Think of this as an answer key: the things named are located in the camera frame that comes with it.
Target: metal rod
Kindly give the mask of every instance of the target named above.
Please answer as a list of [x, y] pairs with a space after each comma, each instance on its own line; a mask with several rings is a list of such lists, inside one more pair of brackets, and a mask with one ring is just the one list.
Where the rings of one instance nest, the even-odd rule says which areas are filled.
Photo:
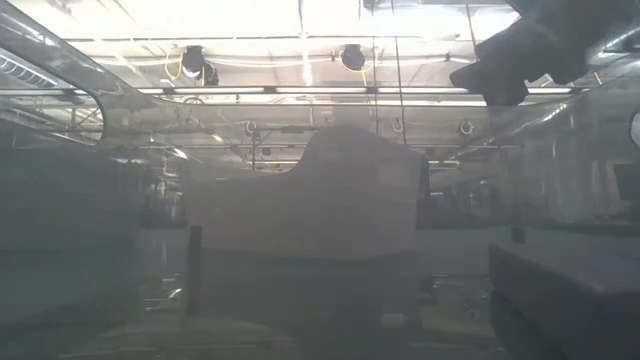
[[[256, 149], [261, 149], [261, 148], [271, 148], [271, 149], [304, 149], [306, 148], [306, 144], [256, 144], [255, 147]], [[430, 149], [430, 148], [434, 148], [434, 149], [521, 149], [523, 146], [522, 145], [514, 145], [514, 144], [509, 144], [509, 145], [457, 145], [457, 144], [407, 144], [408, 147], [410, 148], [416, 148], [416, 149]], [[149, 149], [149, 150], [155, 150], [155, 149], [160, 149], [160, 150], [164, 150], [164, 149], [173, 149], [173, 148], [180, 148], [180, 149], [220, 149], [220, 150], [227, 150], [230, 148], [234, 148], [234, 149], [253, 149], [253, 145], [252, 144], [236, 144], [236, 145], [214, 145], [214, 144], [176, 144], [176, 145], [145, 145], [145, 146], [140, 146], [140, 147], [130, 147], [130, 148], [137, 148], [137, 149]]]
[[[391, 13], [395, 19], [396, 16], [396, 7], [395, 0], [391, 0]], [[407, 128], [404, 123], [404, 94], [402, 93], [402, 74], [400, 69], [400, 47], [398, 46], [398, 36], [394, 34], [395, 45], [396, 45], [396, 65], [398, 68], [398, 91], [400, 91], [400, 108], [401, 108], [401, 116], [402, 116], [402, 141], [407, 145]]]
[[471, 10], [469, 9], [469, 4], [465, 4], [465, 8], [467, 9], [467, 20], [469, 21], [469, 31], [471, 32], [471, 43], [473, 44], [473, 54], [476, 59], [478, 59], [478, 53], [476, 52], [476, 46], [478, 43], [476, 42], [476, 34], [473, 31], [473, 22], [471, 21]]
[[[375, 18], [375, 12], [376, 12], [376, 7], [373, 6], [371, 8], [371, 18]], [[378, 52], [376, 51], [376, 35], [373, 34], [371, 35], [371, 46], [373, 48], [373, 86], [376, 87], [378, 86], [378, 69], [376, 69], [376, 67], [378, 66], [378, 64], [376, 64], [377, 60], [378, 60]], [[378, 117], [378, 92], [376, 91], [373, 94], [373, 102], [374, 102], [374, 108], [373, 111], [375, 113], [375, 117], [376, 117], [376, 135], [380, 135], [380, 118]]]
[[[553, 95], [577, 95], [587, 90], [589, 87], [553, 87], [553, 88], [529, 88], [530, 96], [553, 96]], [[166, 87], [166, 88], [137, 88], [146, 95], [156, 96], [194, 96], [194, 95], [348, 95], [350, 97], [371, 94], [381, 95], [481, 95], [465, 89], [454, 87], [428, 87], [428, 86], [406, 86], [406, 87], [377, 87], [377, 86], [220, 86], [220, 87]], [[0, 89], [0, 96], [88, 96], [80, 89]]]
[[256, 134], [258, 129], [253, 129], [251, 133], [251, 170], [256, 171]]

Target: acrylic wall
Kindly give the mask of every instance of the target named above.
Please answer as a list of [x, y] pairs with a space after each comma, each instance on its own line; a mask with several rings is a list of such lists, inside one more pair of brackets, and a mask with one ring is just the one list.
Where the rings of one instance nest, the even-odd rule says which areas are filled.
[[53, 353], [131, 316], [140, 169], [76, 148], [0, 166], [0, 353]]

